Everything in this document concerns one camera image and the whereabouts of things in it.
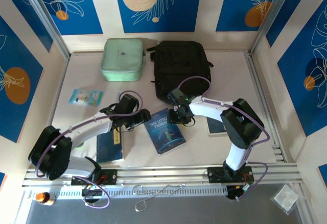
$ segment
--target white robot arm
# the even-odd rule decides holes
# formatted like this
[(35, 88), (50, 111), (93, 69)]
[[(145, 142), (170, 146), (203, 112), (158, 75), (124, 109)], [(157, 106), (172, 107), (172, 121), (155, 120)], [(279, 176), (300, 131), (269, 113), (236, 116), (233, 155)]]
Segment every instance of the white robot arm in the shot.
[(179, 89), (173, 90), (168, 98), (177, 108), (169, 111), (170, 123), (186, 124), (195, 115), (202, 115), (223, 122), (232, 142), (229, 155), (223, 164), (226, 181), (232, 181), (245, 167), (251, 144), (258, 139), (261, 129), (236, 109), (253, 118), (264, 127), (262, 121), (244, 99), (222, 102), (202, 96), (188, 97)]
[[(194, 115), (201, 115), (209, 118), (213, 118), (222, 122), (221, 114), (224, 110), (227, 110), (228, 107), (216, 105), (213, 103), (207, 103), (207, 101), (218, 102), (221, 104), (233, 105), (233, 102), (221, 102), (212, 99), (208, 99), (205, 97), (197, 96), (194, 98), (189, 107), (191, 112)], [(226, 158), (226, 164), (234, 171), (237, 171), (245, 164), (245, 157), (248, 152), (248, 149), (243, 149), (237, 147), (232, 143), (228, 157)]]
[(96, 181), (101, 167), (89, 157), (71, 156), (71, 151), (84, 141), (125, 126), (128, 130), (151, 119), (150, 112), (138, 109), (138, 100), (125, 94), (118, 104), (100, 110), (93, 117), (66, 128), (46, 127), (29, 155), (29, 161), (49, 180), (62, 175), (92, 178)]

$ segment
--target plastic bag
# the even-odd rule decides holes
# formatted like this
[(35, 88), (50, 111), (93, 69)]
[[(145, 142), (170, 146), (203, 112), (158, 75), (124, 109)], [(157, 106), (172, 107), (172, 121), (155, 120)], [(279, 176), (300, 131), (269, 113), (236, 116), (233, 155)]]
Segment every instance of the plastic bag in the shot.
[(96, 90), (74, 90), (69, 103), (99, 105), (103, 92)]
[(297, 188), (291, 181), (287, 181), (271, 198), (271, 200), (289, 215), (295, 208), (299, 200), (304, 200), (304, 196), (300, 189)]

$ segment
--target white floor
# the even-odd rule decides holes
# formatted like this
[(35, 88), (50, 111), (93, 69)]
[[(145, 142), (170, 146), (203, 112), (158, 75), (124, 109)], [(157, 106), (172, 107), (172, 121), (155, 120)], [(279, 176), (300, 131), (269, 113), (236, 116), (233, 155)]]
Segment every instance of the white floor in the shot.
[[(221, 101), (246, 99), (254, 111), (267, 125), (260, 101), (243, 52), (206, 51), (207, 58), (215, 66), (211, 69), (212, 89), (206, 97)], [(101, 108), (117, 102), (118, 93), (134, 90), (144, 99), (144, 108), (155, 113), (163, 108), (171, 108), (155, 96), (153, 66), (147, 55), (147, 64), (142, 78), (137, 82), (108, 82), (101, 74), (102, 53), (73, 54), (69, 62), (64, 84), (56, 108), (53, 126), (74, 125), (97, 113)], [(101, 90), (104, 96), (98, 107), (69, 104), (74, 89)], [(186, 166), (221, 164), (226, 159), (231, 142), (227, 136), (209, 136), (204, 117), (196, 118), (193, 127), (180, 126), (186, 143), (158, 156), (152, 141), (141, 125), (133, 132), (123, 133), (124, 161), (108, 162), (103, 166)], [(249, 161), (275, 163), (272, 141), (255, 147)], [(86, 141), (81, 148), (72, 151), (73, 156), (89, 156), (96, 159), (96, 137)]]

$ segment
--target blue book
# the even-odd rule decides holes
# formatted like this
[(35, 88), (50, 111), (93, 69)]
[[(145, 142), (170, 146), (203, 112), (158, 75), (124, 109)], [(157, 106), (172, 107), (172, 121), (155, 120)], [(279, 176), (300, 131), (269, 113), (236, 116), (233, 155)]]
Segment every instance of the blue book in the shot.
[(208, 124), (209, 135), (224, 135), (226, 130), (224, 124), (213, 118), (206, 118)]
[(320, 170), (320, 174), (322, 176), (322, 179), (325, 182), (325, 185), (327, 187), (327, 164), (319, 166), (318, 168)]
[(167, 123), (168, 109), (151, 115), (152, 119), (145, 123), (158, 154), (163, 154), (185, 143), (185, 139), (177, 125)]
[(120, 128), (97, 136), (97, 162), (124, 159)]

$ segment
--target mint green case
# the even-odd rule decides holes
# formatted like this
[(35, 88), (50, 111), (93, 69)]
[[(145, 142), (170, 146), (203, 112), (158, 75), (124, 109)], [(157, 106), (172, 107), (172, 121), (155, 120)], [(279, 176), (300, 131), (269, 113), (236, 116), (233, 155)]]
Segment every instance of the mint green case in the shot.
[(101, 71), (108, 81), (137, 81), (145, 65), (139, 39), (108, 39), (103, 51)]

